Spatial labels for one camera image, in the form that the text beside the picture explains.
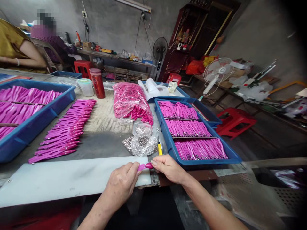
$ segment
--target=wooden cabinet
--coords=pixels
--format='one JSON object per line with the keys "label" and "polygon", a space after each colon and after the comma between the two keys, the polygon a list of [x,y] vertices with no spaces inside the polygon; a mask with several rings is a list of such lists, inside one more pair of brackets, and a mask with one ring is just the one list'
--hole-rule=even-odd
{"label": "wooden cabinet", "polygon": [[[235,0],[191,0],[181,8],[158,82],[166,82],[170,73],[179,73],[190,56],[200,59],[208,55],[240,4]],[[187,49],[177,50],[179,43]]]}

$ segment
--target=red bag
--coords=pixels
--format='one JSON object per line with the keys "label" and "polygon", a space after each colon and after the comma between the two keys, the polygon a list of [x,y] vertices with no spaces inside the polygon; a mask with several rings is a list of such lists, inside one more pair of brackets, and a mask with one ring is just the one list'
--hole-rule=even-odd
{"label": "red bag", "polygon": [[188,75],[201,74],[200,69],[203,69],[203,68],[204,68],[204,62],[203,61],[193,60],[188,65],[185,73],[188,74]]}

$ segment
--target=fluorescent light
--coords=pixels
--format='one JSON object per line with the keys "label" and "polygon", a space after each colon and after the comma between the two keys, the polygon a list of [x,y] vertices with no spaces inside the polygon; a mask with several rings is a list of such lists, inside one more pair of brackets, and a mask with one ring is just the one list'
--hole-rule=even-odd
{"label": "fluorescent light", "polygon": [[143,11],[145,11],[147,13],[151,13],[151,7],[145,6],[145,5],[141,4],[141,3],[135,2],[133,0],[115,0],[115,1],[127,4],[129,6],[134,7],[134,8],[143,10]]}

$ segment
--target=person's left hand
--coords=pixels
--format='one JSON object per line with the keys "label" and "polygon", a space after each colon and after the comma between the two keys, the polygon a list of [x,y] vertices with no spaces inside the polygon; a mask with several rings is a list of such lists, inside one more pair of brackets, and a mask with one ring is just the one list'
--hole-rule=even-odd
{"label": "person's left hand", "polygon": [[139,166],[138,162],[129,162],[111,173],[108,184],[99,198],[100,204],[108,211],[116,212],[131,196],[142,172],[137,171]]}

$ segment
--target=blue plastic tray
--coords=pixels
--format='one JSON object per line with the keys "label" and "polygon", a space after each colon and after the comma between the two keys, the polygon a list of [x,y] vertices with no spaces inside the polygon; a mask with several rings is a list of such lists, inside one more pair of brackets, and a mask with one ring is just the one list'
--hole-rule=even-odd
{"label": "blue plastic tray", "polygon": [[[180,158],[179,153],[177,151],[177,148],[175,146],[175,143],[173,141],[173,138],[170,134],[170,131],[166,125],[165,119],[163,117],[163,114],[161,112],[160,106],[158,104],[158,101],[170,101],[172,103],[176,103],[177,101],[171,101],[171,100],[163,100],[163,99],[155,99],[155,112],[157,114],[159,124],[166,142],[167,150],[169,154],[180,164],[180,165],[207,165],[207,164],[238,164],[241,163],[241,158],[235,153],[235,151],[216,133],[216,131],[198,114],[198,119],[202,120],[202,122],[205,124],[207,130],[211,133],[212,136],[220,138],[224,151],[229,159],[213,159],[213,160],[190,160],[190,161],[184,161]],[[182,104],[185,104],[189,107],[191,105],[187,102],[182,102]]]}
{"label": "blue plastic tray", "polygon": [[[186,92],[184,92],[180,87],[177,87],[177,90],[183,95],[183,97],[176,97],[176,98],[190,98],[190,96],[186,93]],[[167,97],[167,96],[163,96],[163,97],[153,97],[153,98],[150,98],[147,102],[148,103],[154,103],[154,100],[156,99],[156,98],[162,98],[162,99],[168,99],[168,98],[173,98],[173,97]]]}
{"label": "blue plastic tray", "polygon": [[51,75],[56,76],[56,77],[70,76],[70,77],[73,77],[73,78],[82,78],[81,73],[72,73],[72,72],[59,71],[59,70],[52,72]]}
{"label": "blue plastic tray", "polygon": [[187,98],[187,97],[160,97],[164,100],[172,100],[172,101],[179,101],[179,102],[188,102],[189,104],[193,104],[194,108],[196,107],[196,111],[200,114],[200,116],[208,122],[208,124],[212,128],[217,128],[218,124],[221,124],[222,121],[214,115],[203,103],[201,103],[196,98]]}
{"label": "blue plastic tray", "polygon": [[22,86],[27,89],[37,88],[45,91],[54,90],[63,94],[45,105],[40,111],[32,115],[0,140],[0,163],[7,163],[13,160],[76,98],[74,92],[75,86],[35,80],[12,80],[0,84],[0,90],[12,88],[14,85]]}

